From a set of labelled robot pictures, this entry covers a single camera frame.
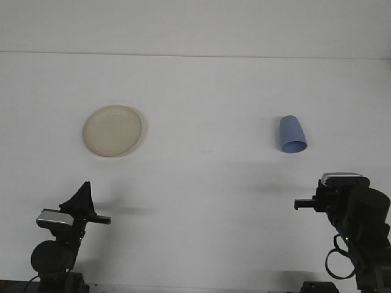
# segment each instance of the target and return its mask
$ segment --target black cable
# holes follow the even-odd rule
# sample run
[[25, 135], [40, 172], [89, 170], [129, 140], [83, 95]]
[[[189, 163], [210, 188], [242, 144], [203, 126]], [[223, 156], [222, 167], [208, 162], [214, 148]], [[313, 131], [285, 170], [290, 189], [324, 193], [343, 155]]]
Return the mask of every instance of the black cable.
[[31, 278], [31, 279], [27, 282], [27, 284], [25, 285], [25, 287], [24, 287], [24, 289], [23, 289], [23, 293], [26, 293], [27, 287], [28, 287], [28, 286], [31, 284], [31, 282], [33, 282], [36, 278], [38, 278], [38, 275], [35, 276], [35, 277], [33, 277], [33, 278]]
[[347, 275], [346, 277], [341, 277], [341, 276], [338, 276], [336, 275], [335, 273], [331, 272], [330, 268], [329, 268], [329, 256], [334, 253], [334, 252], [338, 252], [340, 253], [342, 256], [346, 257], [346, 258], [349, 258], [349, 253], [346, 251], [346, 250], [343, 250], [341, 249], [339, 246], [338, 246], [338, 243], [337, 243], [337, 238], [340, 237], [339, 234], [335, 235], [334, 236], [334, 249], [330, 250], [330, 252], [327, 254], [326, 256], [326, 261], [324, 262], [324, 266], [326, 268], [326, 271], [329, 273], [330, 276], [332, 276], [334, 279], [337, 279], [337, 280], [345, 280], [345, 279], [350, 279], [351, 277], [353, 277], [355, 274], [356, 274], [356, 269], [354, 269], [349, 275]]

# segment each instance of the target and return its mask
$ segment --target blue cup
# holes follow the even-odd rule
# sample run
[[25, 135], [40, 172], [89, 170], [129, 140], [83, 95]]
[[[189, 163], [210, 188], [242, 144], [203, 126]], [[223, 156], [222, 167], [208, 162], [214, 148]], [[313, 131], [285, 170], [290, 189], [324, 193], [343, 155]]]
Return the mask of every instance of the blue cup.
[[292, 115], [280, 120], [280, 146], [285, 153], [298, 153], [305, 150], [307, 141], [299, 120]]

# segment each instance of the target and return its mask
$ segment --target plastic cup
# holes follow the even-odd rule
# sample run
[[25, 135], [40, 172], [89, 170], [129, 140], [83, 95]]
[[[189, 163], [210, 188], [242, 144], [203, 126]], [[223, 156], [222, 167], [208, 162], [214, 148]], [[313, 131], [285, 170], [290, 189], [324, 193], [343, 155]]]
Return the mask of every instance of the plastic cup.
[[284, 116], [280, 120], [280, 147], [283, 152], [290, 154], [307, 147], [303, 129], [295, 116]]

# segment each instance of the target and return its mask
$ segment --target white tabletop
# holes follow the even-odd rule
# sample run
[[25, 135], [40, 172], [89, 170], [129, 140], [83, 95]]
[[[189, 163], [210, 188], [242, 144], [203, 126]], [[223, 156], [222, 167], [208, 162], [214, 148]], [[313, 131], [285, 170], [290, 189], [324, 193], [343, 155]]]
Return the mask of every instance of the white tabletop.
[[391, 58], [389, 0], [2, 0], [0, 51]]
[[[75, 270], [88, 283], [298, 291], [331, 280], [335, 230], [293, 201], [325, 172], [362, 173], [391, 193], [390, 95], [386, 60], [1, 53], [0, 275], [34, 274], [31, 252], [51, 239], [35, 218], [91, 181], [112, 224], [87, 226]], [[110, 104], [144, 119], [125, 157], [82, 141]], [[298, 154], [277, 147], [288, 114], [307, 136]]]

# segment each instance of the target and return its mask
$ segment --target plate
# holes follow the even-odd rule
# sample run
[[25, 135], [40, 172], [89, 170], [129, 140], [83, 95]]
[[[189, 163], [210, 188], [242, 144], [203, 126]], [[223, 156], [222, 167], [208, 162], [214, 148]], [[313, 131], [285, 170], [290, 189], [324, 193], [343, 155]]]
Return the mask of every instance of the plate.
[[119, 157], [128, 154], [139, 141], [142, 122], [134, 109], [112, 105], [93, 113], [82, 134], [86, 147], [94, 154]]

